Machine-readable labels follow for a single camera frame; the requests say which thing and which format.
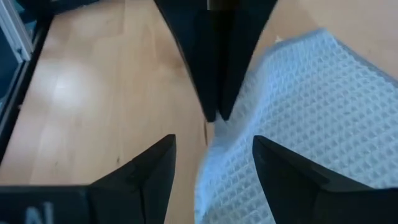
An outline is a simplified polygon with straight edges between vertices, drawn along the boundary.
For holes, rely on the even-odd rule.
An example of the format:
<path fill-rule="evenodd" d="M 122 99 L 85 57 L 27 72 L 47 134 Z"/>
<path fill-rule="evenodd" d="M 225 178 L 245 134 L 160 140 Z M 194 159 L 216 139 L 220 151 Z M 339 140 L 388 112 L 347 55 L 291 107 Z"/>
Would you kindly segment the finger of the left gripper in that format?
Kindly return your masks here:
<path fill-rule="evenodd" d="M 154 0 L 183 58 L 208 122 L 216 118 L 216 47 L 207 0 Z"/>
<path fill-rule="evenodd" d="M 231 116 L 260 35 L 277 0 L 217 0 L 218 111 Z"/>

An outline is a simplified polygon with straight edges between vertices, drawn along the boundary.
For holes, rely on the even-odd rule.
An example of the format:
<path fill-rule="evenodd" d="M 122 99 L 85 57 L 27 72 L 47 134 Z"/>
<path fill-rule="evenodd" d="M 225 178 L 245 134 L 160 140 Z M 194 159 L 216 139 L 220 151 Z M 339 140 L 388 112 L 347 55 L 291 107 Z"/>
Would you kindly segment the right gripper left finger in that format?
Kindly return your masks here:
<path fill-rule="evenodd" d="M 91 184 L 0 186 L 0 224 L 164 224 L 175 164 L 168 134 Z"/>

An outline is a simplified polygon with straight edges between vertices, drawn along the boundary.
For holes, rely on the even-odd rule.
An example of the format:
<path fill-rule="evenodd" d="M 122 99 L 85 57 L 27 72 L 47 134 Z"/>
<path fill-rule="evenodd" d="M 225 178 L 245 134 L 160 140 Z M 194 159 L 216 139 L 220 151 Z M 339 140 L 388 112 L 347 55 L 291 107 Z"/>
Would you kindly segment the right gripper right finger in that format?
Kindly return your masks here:
<path fill-rule="evenodd" d="M 398 188 L 374 189 L 260 135 L 252 154 L 276 224 L 398 224 Z"/>

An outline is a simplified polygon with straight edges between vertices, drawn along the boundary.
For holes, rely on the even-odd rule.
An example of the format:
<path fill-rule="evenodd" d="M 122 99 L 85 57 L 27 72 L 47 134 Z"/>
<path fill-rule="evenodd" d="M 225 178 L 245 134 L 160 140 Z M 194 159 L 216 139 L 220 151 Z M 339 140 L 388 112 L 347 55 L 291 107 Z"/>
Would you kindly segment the grey waffle microfiber towel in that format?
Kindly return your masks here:
<path fill-rule="evenodd" d="M 398 81 L 324 29 L 271 47 L 248 72 L 198 173 L 195 224 L 274 224 L 255 135 L 374 188 L 398 187 Z"/>

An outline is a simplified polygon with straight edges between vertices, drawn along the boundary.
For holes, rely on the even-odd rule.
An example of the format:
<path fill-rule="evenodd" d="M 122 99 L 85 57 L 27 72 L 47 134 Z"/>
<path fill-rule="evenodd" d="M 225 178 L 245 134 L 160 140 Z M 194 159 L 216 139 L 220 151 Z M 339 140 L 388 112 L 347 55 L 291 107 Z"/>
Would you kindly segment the silver aluminium bar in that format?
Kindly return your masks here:
<path fill-rule="evenodd" d="M 29 61 L 34 51 L 32 39 L 11 0 L 0 0 L 0 27 L 16 60 Z"/>

